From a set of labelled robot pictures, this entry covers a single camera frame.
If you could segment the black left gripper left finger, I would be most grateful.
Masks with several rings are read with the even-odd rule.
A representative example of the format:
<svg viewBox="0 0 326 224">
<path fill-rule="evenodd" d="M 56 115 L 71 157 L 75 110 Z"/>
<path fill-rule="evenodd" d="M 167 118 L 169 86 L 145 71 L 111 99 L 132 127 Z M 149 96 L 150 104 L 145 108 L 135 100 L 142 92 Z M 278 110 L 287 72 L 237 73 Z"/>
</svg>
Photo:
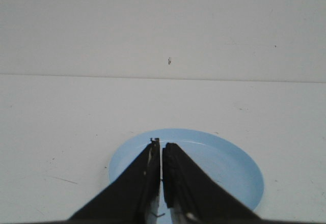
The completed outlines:
<svg viewBox="0 0 326 224">
<path fill-rule="evenodd" d="M 69 220 L 157 220 L 160 191 L 158 138 L 123 173 Z"/>
</svg>

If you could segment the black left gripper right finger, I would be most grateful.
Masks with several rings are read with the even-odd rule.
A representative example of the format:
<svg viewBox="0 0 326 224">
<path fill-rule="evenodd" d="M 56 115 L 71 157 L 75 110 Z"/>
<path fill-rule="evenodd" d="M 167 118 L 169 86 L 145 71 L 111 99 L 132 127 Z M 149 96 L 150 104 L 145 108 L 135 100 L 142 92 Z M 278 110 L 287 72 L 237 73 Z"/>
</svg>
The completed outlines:
<svg viewBox="0 0 326 224">
<path fill-rule="evenodd" d="M 260 220 L 216 184 L 176 143 L 162 150 L 164 198 L 172 220 Z"/>
</svg>

